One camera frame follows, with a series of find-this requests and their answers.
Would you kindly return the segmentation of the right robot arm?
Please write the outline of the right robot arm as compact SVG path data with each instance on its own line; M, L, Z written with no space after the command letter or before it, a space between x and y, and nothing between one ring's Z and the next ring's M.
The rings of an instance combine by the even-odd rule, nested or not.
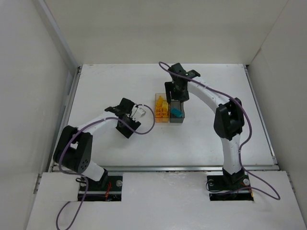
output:
M239 163L240 136L245 124L241 101L231 99L221 92L211 89L202 81L201 75L195 71L186 71L180 63L172 66L166 65L166 71L172 80L165 82L166 100L172 107L179 103L178 108L183 108L183 103L189 100L189 95L194 94L214 112L213 128L220 137L223 147L224 164L223 175L229 180L237 180L244 175Z

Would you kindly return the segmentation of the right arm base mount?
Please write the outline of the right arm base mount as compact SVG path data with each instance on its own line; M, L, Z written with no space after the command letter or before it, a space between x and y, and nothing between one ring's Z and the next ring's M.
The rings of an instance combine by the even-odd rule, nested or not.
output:
M207 175L206 189L210 201L254 201L248 175L244 175L234 184L226 181L223 175Z

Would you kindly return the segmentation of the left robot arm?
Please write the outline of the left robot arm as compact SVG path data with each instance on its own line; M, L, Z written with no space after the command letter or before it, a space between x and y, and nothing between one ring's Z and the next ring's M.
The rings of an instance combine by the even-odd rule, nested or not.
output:
M129 99L122 98L119 105L106 108L92 121L78 127L64 127L53 161L85 176L89 183L104 187L108 172L91 159L93 141L114 128L124 137L130 138L141 125L139 119L145 114L146 112L140 106Z

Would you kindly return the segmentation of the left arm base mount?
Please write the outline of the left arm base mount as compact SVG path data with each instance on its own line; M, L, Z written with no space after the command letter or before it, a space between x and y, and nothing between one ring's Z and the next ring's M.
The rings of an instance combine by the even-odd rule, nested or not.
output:
M117 172L107 173L100 181L87 178L86 184L83 177L78 177L79 183L77 194L78 201L87 202L119 202L122 200L123 174Z

